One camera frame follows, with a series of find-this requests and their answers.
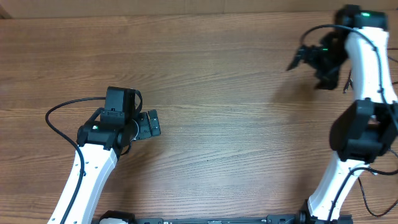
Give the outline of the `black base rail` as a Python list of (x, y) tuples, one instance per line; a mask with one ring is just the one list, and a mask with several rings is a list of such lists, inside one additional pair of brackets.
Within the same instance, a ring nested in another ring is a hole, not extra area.
[(240, 218), (188, 218), (188, 219), (163, 219), (163, 218), (136, 218), (135, 214), (108, 210), (99, 218), (94, 218), (91, 224), (353, 224), (351, 215), (341, 215), (337, 220), (325, 221), (310, 216), (306, 203), (296, 214), (267, 215), (266, 217), (240, 217)]

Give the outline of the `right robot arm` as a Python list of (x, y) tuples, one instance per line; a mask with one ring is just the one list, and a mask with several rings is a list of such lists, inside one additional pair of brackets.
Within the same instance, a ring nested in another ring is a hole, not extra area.
[(319, 45), (302, 44), (290, 69), (306, 63), (315, 70), (319, 90), (334, 90), (340, 68), (351, 62), (346, 86), (351, 106), (333, 123), (330, 163), (314, 193), (296, 215), (269, 215), (268, 223), (351, 223), (341, 207), (363, 172), (390, 151), (397, 137), (397, 95), (389, 71), (387, 15), (345, 5), (335, 14)]

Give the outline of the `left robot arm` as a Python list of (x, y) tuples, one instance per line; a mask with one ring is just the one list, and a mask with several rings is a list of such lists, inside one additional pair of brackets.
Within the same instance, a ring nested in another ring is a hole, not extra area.
[(142, 111), (139, 90), (110, 86), (104, 107), (79, 127), (72, 140), (47, 125), (75, 148), (73, 166), (49, 223), (92, 223), (103, 187), (134, 141), (160, 136), (156, 110)]

